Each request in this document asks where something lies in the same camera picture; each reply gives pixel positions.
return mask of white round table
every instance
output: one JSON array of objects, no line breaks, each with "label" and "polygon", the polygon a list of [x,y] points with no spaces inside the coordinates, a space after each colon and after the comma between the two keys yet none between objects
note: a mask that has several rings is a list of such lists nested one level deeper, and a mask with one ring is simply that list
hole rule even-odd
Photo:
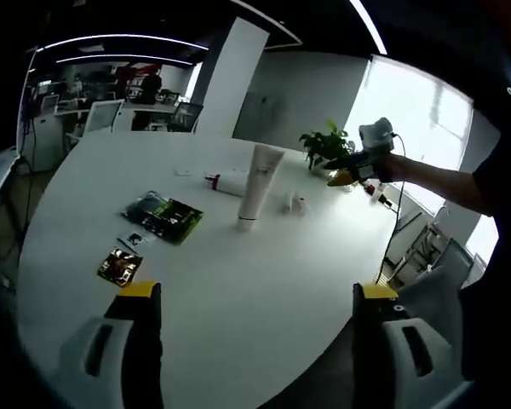
[{"label": "white round table", "polygon": [[[135,276],[162,284],[165,407],[257,407],[325,351],[352,315],[353,284],[375,277],[395,214],[361,187],[327,187],[286,150],[254,230],[240,233],[241,198],[208,189],[203,175],[248,169],[254,145],[162,132],[82,139],[42,196],[20,256],[20,338],[50,382],[60,347],[120,292],[96,271],[133,228],[119,212],[148,190],[204,212],[182,245],[156,239]],[[282,213],[291,189],[307,199],[305,216]]]}]

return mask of white pillar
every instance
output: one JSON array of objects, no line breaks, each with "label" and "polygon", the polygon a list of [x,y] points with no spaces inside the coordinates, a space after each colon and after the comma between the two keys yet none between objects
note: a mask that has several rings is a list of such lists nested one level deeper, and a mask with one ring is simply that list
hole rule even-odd
[{"label": "white pillar", "polygon": [[197,134],[233,137],[246,91],[268,36],[268,32],[248,21],[239,18],[234,21],[208,82]]}]

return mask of bright window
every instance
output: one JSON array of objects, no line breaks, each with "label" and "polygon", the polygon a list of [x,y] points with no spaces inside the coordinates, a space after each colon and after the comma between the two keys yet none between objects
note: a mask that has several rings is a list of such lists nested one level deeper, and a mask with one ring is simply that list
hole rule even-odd
[{"label": "bright window", "polygon": [[[361,149],[359,126],[381,117],[405,143],[407,158],[457,170],[468,141],[472,101],[450,85],[412,66],[374,56],[368,65],[345,131]],[[394,153],[402,155],[399,140]],[[444,199],[422,187],[405,184],[405,192],[435,215]]]},{"label": "bright window", "polygon": [[491,259],[494,247],[496,247],[498,233],[494,219],[488,216],[481,216],[475,230],[471,233],[466,248],[475,255],[479,254],[486,264]]},{"label": "bright window", "polygon": [[201,72],[202,65],[203,63],[199,62],[191,71],[191,77],[187,83],[186,94],[184,95],[188,101],[191,100],[193,91],[195,90],[195,84],[197,83],[198,74]]}]

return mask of hand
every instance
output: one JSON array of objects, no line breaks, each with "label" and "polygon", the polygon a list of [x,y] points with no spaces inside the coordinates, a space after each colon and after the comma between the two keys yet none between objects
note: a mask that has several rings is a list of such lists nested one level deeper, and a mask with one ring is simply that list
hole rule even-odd
[{"label": "hand", "polygon": [[373,164],[375,173],[382,182],[403,181],[405,179],[405,164],[409,159],[392,153],[377,159]]}]

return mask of person's arm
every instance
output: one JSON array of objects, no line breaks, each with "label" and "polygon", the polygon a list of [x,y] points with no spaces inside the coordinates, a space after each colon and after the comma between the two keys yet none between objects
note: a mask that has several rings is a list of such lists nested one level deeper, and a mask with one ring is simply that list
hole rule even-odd
[{"label": "person's arm", "polygon": [[386,179],[415,183],[467,209],[494,216],[469,173],[436,168],[392,154],[383,157],[377,169],[385,172]]}]

